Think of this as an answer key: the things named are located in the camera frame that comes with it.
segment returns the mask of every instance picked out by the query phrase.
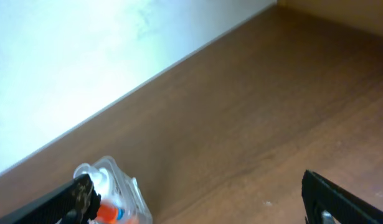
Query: wooden panel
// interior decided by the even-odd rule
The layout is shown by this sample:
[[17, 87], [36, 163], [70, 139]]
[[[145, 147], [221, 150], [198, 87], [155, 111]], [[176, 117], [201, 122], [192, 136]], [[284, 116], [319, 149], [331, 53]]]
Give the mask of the wooden panel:
[[383, 39], [271, 8], [0, 177], [0, 216], [105, 155], [155, 223], [303, 223], [305, 169], [383, 209]]
[[279, 3], [383, 36], [383, 0], [279, 0]]

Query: wood grain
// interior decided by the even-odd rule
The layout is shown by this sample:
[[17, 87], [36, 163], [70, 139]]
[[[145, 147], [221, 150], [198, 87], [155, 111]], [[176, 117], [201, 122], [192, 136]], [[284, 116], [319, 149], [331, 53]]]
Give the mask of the wood grain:
[[305, 169], [383, 210], [383, 39], [273, 7], [0, 177], [0, 216], [105, 155], [155, 223], [303, 223]]

